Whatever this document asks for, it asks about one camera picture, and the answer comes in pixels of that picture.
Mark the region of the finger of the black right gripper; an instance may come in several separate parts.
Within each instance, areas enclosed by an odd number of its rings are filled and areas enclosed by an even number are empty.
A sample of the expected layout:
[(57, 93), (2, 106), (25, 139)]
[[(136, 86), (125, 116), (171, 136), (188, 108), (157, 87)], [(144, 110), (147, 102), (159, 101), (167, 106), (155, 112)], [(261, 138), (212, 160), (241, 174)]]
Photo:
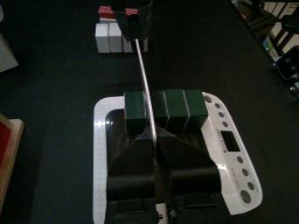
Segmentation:
[(136, 39), (137, 15), (127, 15), (123, 12), (115, 13), (117, 26), (127, 40)]
[(145, 39), (148, 37), (152, 18), (152, 2), (153, 0), (139, 0), (137, 14), (140, 24), (140, 39)]

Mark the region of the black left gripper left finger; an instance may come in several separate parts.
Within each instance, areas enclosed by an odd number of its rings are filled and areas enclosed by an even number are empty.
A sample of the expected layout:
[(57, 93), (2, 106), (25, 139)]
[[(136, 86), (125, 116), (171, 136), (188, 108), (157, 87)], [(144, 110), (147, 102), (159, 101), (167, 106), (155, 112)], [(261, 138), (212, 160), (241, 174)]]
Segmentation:
[(108, 163), (104, 224), (157, 224), (155, 148), (145, 129)]

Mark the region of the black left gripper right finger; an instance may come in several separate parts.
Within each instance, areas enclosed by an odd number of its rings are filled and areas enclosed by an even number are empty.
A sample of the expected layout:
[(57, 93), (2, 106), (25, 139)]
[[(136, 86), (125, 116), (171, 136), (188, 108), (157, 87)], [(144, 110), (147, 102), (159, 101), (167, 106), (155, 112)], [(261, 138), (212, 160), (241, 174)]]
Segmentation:
[(160, 129), (157, 159), (169, 224), (233, 224), (207, 151)]

